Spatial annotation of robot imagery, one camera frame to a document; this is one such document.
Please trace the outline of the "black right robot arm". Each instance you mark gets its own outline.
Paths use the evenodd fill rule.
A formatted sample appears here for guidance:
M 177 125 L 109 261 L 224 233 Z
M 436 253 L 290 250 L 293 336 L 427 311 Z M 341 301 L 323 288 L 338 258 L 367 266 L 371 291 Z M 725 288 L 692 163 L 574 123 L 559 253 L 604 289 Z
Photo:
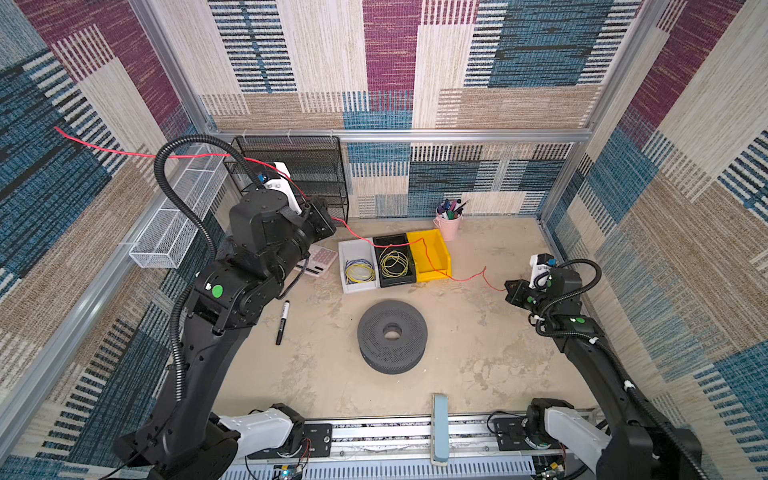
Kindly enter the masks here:
M 567 447 L 598 479 L 704 479 L 702 447 L 695 434 L 677 428 L 641 392 L 611 348 L 598 322 L 583 314 L 581 297 L 602 278 L 584 283 L 579 260 L 563 263 L 543 253 L 531 258 L 529 279 L 505 283 L 509 304 L 528 311 L 538 336 L 552 340 L 576 367 L 607 423 L 585 420 L 569 403 L 535 398 L 523 422 L 526 441 L 538 449 Z

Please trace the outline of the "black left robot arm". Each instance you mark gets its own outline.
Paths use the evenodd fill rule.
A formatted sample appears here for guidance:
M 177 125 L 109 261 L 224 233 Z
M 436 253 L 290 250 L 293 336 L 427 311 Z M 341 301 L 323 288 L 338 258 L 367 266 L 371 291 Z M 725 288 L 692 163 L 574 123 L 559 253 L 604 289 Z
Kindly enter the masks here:
M 271 450 L 288 458 L 308 452 L 304 419 L 284 404 L 239 417 L 218 416 L 213 405 L 265 306 L 287 296 L 292 286 L 286 279 L 308 260 L 311 245 L 336 232 L 324 199 L 297 202 L 291 189 L 268 187 L 231 144 L 209 135 L 184 135 L 158 150 L 154 175 L 211 252 L 216 242 L 165 173 L 170 155 L 193 143 L 231 155 L 253 189 L 230 210 L 232 253 L 214 257 L 174 304 L 169 319 L 172 369 L 147 422 L 114 442 L 123 466 L 147 466 L 152 479 L 218 479 L 234 460 L 257 452 Z

